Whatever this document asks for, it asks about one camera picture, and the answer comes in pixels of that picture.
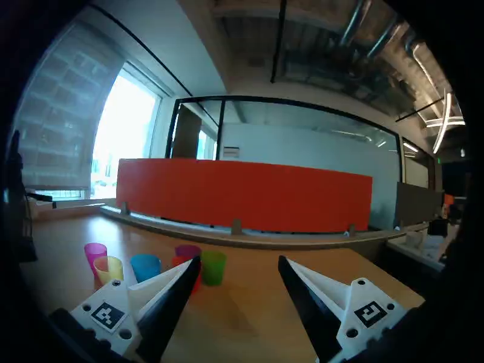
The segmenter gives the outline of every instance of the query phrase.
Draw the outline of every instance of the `plastic cup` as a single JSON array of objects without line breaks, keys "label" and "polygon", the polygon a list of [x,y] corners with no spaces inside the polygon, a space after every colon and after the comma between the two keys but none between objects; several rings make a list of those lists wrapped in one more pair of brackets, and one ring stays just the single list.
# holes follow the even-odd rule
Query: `plastic cup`
[{"label": "plastic cup", "polygon": [[154,255],[136,255],[131,257],[131,267],[138,283],[142,283],[162,272],[162,262]]},{"label": "plastic cup", "polygon": [[93,271],[94,276],[97,275],[96,268],[94,267],[94,260],[98,257],[106,257],[108,255],[108,249],[101,243],[88,243],[84,246],[84,253],[86,254],[89,266]]},{"label": "plastic cup", "polygon": [[188,257],[189,260],[196,256],[200,256],[201,249],[192,244],[181,244],[175,248],[175,254],[177,256]]},{"label": "plastic cup", "polygon": [[217,286],[222,283],[223,272],[227,256],[222,252],[203,251],[201,253],[201,277],[208,286]]},{"label": "plastic cup", "polygon": [[113,256],[98,257],[94,260],[99,281],[104,285],[113,278],[123,280],[123,263]]},{"label": "plastic cup", "polygon": [[[171,264],[173,267],[181,265],[184,262],[187,262],[188,260],[191,260],[191,258],[185,257],[185,256],[175,256],[174,258],[171,259]],[[195,284],[193,285],[192,293],[197,292],[198,288],[200,287],[201,284],[201,271],[198,274],[197,279],[195,280]]]}]

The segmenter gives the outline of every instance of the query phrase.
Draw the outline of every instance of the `red panel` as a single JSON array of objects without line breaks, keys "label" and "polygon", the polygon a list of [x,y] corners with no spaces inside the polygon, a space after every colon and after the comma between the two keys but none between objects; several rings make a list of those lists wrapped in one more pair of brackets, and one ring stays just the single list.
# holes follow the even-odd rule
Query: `red panel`
[{"label": "red panel", "polygon": [[171,220],[281,232],[368,228],[372,178],[297,166],[193,159],[121,160],[117,204]]},{"label": "red panel", "polygon": [[450,194],[445,194],[443,197],[443,203],[447,204],[448,206],[454,204],[454,196]]}]

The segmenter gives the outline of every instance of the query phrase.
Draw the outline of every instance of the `window blind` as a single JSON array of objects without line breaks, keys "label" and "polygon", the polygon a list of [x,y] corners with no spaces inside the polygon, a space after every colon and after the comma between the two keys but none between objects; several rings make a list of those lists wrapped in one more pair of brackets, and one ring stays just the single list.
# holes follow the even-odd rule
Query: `window blind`
[{"label": "window blind", "polygon": [[27,188],[90,188],[97,125],[124,58],[74,24],[46,52],[16,114]]}]

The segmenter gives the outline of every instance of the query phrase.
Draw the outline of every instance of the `purple cup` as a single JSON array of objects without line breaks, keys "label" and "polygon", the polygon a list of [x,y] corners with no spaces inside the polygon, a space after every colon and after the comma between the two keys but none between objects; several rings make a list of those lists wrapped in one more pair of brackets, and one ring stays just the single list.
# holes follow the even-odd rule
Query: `purple cup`
[{"label": "purple cup", "polygon": [[201,255],[201,249],[192,244],[181,244],[175,248],[175,254],[177,256],[193,258]]},{"label": "purple cup", "polygon": [[89,266],[91,267],[94,276],[97,276],[94,260],[98,257],[107,256],[107,247],[102,243],[88,243],[84,246],[84,253],[86,254],[87,261],[89,262]]}]

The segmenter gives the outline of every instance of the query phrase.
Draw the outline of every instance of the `green cup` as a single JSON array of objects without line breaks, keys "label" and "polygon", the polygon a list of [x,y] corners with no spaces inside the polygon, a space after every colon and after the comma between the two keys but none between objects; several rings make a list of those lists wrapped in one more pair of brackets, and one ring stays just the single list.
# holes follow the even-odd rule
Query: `green cup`
[{"label": "green cup", "polygon": [[202,251],[201,278],[208,286],[217,286],[222,283],[223,271],[227,256],[217,251]]}]

